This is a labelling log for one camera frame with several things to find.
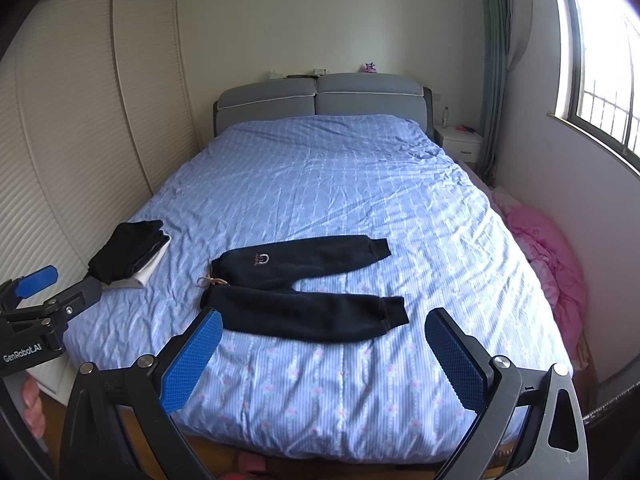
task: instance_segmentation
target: screw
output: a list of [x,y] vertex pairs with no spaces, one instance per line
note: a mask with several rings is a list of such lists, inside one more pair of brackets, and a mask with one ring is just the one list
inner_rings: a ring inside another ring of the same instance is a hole
[[554,364],[554,372],[558,375],[565,376],[569,373],[569,369],[562,363],[556,363]]
[[149,368],[154,363],[154,357],[151,354],[141,355],[136,363],[140,368]]
[[511,366],[511,361],[509,361],[504,355],[498,355],[494,357],[494,364],[498,368],[509,368]]
[[82,364],[80,365],[80,373],[81,373],[82,375],[90,374],[90,373],[91,373],[91,372],[93,372],[93,371],[94,371],[94,364],[93,364],[93,363],[90,363],[89,361],[87,361],[87,362],[85,362],[85,363],[82,363]]

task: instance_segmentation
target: finger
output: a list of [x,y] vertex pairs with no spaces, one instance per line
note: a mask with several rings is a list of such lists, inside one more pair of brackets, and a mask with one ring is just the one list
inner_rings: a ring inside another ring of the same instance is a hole
[[46,428],[46,422],[44,419],[44,415],[40,415],[40,418],[36,422],[36,425],[31,429],[31,433],[35,438],[42,438],[44,435],[45,428]]
[[38,387],[38,383],[36,379],[29,376],[22,388],[20,390],[20,396],[22,397],[22,402],[27,408],[32,408],[37,400],[40,398],[40,389]]
[[31,409],[37,414],[42,415],[42,399],[40,397],[36,399],[36,403]]
[[29,427],[31,431],[36,427],[39,418],[42,416],[42,413],[34,410],[33,408],[29,408],[28,410],[24,410],[24,421]]

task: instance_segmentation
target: teal curtain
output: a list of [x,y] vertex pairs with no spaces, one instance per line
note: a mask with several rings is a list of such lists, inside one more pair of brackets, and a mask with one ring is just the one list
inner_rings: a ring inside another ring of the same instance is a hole
[[486,183],[494,178],[495,157],[507,81],[511,41],[510,0],[483,0],[484,3],[484,95],[479,133],[482,148],[476,173]]

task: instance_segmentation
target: pant cuff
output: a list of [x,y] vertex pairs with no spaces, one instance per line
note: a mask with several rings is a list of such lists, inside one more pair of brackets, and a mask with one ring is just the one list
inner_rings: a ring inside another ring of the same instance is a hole
[[396,326],[409,323],[409,317],[404,309],[404,298],[402,296],[382,298],[382,301],[385,303],[386,320],[389,323],[389,330]]
[[377,238],[375,240],[371,240],[371,254],[376,257],[376,260],[383,260],[387,256],[391,256],[391,251],[389,250],[389,244],[386,241],[386,238]]
[[210,271],[210,275],[209,275],[210,278],[222,278],[222,276],[220,276],[220,258],[216,258],[211,262],[209,271]]

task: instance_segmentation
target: pink blanket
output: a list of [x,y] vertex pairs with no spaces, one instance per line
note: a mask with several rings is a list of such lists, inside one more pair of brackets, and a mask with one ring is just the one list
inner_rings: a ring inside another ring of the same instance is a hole
[[542,213],[521,205],[508,213],[506,223],[540,279],[564,346],[573,357],[587,304],[580,264],[560,230]]

